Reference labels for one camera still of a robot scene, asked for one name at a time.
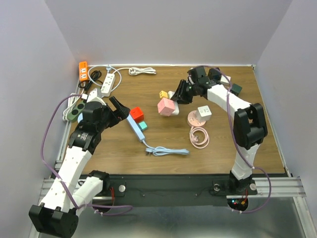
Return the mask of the red cube socket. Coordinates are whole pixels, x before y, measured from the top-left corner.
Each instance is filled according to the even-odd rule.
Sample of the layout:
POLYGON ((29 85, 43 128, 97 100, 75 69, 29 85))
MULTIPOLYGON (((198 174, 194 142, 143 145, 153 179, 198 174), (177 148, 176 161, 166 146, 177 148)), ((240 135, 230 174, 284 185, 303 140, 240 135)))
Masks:
POLYGON ((140 107, 134 107, 130 110, 130 115, 136 123, 140 123, 144 120, 144 113, 140 107))

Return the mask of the light blue power strip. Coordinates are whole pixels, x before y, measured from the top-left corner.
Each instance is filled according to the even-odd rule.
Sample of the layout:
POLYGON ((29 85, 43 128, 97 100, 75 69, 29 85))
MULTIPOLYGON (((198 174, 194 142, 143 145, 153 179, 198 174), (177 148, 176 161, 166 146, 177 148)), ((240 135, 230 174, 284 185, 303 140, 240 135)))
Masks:
POLYGON ((138 124, 134 121, 134 119, 132 118, 132 116, 129 114, 127 117, 127 122, 130 125, 130 127, 132 128, 132 130, 134 131, 135 135, 137 136, 138 140, 142 143, 143 141, 145 141, 145 136, 143 134, 143 132, 141 131, 141 129, 139 128, 138 124))

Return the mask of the yellow small plug adapter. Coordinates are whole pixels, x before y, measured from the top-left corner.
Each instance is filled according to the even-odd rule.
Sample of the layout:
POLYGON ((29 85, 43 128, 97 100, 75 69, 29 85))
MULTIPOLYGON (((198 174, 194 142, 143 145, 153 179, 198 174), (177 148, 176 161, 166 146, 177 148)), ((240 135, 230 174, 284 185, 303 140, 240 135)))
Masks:
POLYGON ((165 91, 160 91, 160 93, 159 93, 159 97, 161 98, 161 99, 163 99, 163 98, 169 98, 169 96, 168 96, 168 93, 167 92, 165 92, 165 91))

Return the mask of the pink cube socket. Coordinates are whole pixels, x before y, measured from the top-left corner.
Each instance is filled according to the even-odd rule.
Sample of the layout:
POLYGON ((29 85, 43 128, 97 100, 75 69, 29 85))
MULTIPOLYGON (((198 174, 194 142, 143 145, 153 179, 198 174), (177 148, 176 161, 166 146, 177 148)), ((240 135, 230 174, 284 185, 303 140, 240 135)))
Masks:
POLYGON ((174 111, 174 103, 167 98, 163 98, 158 103, 157 108, 160 115, 168 117, 174 111))

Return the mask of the round pink socket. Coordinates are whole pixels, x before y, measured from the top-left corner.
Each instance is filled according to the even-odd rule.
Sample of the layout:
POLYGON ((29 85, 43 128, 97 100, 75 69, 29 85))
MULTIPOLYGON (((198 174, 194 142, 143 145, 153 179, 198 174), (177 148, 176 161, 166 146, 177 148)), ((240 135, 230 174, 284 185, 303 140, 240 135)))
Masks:
POLYGON ((206 121, 199 121, 196 117, 196 110, 194 110, 188 114, 187 123, 189 126, 202 127, 206 124, 206 121))

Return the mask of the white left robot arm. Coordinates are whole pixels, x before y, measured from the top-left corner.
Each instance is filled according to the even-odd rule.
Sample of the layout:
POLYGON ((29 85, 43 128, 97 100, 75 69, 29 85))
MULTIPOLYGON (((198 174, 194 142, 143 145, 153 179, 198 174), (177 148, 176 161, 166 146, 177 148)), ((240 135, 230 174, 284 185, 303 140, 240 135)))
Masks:
POLYGON ((109 100, 115 110, 99 97, 87 100, 82 110, 83 118, 69 138, 59 171, 49 168, 55 174, 53 184, 40 203, 32 205, 29 210, 29 217, 38 232, 70 238, 76 231, 80 214, 87 207, 93 208, 101 216, 108 216, 113 209, 109 205, 91 204, 97 194, 106 195, 109 191, 114 191, 110 187, 108 173, 92 171, 77 188, 81 173, 100 143, 103 131, 129 116, 128 107, 114 96, 109 100))

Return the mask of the white triangular power strip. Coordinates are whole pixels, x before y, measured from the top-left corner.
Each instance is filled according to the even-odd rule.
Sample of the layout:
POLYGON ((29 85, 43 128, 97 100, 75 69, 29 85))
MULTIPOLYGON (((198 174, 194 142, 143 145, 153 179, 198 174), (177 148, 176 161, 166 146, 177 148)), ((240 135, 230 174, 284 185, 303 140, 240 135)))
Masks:
POLYGON ((179 114, 179 105, 176 101, 172 100, 174 91, 168 91, 168 98, 174 103, 174 111, 171 113, 171 116, 177 116, 179 114))

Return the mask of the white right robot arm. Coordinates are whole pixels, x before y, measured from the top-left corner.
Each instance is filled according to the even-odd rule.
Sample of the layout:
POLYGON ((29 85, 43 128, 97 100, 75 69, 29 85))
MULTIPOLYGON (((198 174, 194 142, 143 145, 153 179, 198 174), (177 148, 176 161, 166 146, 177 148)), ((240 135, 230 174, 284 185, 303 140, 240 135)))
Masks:
POLYGON ((232 84, 225 87, 221 83, 225 74, 219 68, 210 68, 206 72, 204 66, 197 66, 187 73, 188 78, 180 81, 171 99, 179 104, 190 104, 193 97, 200 96, 227 112, 236 148, 228 189, 240 193, 252 182, 254 159, 268 133, 264 109, 261 104, 251 104, 232 93, 232 84))

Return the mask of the white cube socket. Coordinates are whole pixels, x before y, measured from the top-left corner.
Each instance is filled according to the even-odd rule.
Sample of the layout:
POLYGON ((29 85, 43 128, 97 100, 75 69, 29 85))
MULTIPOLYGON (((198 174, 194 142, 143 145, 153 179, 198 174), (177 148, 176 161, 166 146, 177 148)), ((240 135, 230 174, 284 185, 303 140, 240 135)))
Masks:
POLYGON ((199 122, 205 122, 211 119, 212 112, 209 106, 206 105, 206 106, 198 107, 195 115, 199 122))

